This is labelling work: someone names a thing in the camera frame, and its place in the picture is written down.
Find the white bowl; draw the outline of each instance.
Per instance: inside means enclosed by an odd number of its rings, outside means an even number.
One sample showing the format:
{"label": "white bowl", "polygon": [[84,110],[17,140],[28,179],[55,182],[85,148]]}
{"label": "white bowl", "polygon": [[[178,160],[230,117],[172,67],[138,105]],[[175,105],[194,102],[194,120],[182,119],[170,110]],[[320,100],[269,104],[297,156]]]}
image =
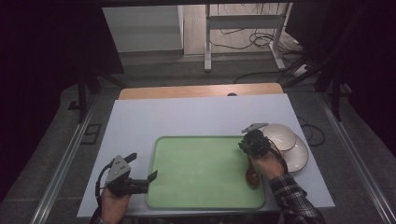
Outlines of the white bowl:
{"label": "white bowl", "polygon": [[308,148],[299,136],[296,135],[296,139],[295,146],[291,150],[285,151],[283,155],[289,172],[303,169],[308,162]]}
{"label": "white bowl", "polygon": [[262,133],[282,151],[289,150],[296,144],[296,135],[289,127],[283,124],[269,124],[262,130]]}

